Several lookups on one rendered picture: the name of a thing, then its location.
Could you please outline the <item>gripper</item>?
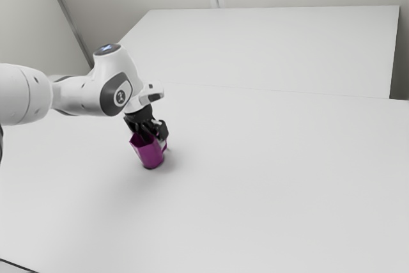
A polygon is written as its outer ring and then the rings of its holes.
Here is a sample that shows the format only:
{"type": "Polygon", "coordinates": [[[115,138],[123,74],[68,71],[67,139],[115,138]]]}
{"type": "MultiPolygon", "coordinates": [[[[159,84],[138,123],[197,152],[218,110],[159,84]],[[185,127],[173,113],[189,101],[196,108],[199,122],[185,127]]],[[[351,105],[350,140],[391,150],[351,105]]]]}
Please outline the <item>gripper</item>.
{"type": "Polygon", "coordinates": [[[169,136],[166,122],[164,120],[156,120],[153,117],[152,106],[144,106],[134,113],[125,113],[123,119],[131,132],[137,132],[144,122],[150,121],[150,132],[159,141],[165,141],[169,136]]]}

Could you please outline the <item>purple faceted mug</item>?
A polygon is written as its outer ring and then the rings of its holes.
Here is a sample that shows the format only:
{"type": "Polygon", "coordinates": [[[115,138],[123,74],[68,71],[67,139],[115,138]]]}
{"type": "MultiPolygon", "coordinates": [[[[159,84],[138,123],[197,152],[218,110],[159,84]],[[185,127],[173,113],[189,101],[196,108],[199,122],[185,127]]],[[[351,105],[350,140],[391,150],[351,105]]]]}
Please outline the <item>purple faceted mug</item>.
{"type": "Polygon", "coordinates": [[[167,141],[160,141],[155,136],[148,134],[142,136],[133,133],[129,141],[141,164],[146,169],[155,169],[164,161],[164,152],[167,149],[167,141]]]}

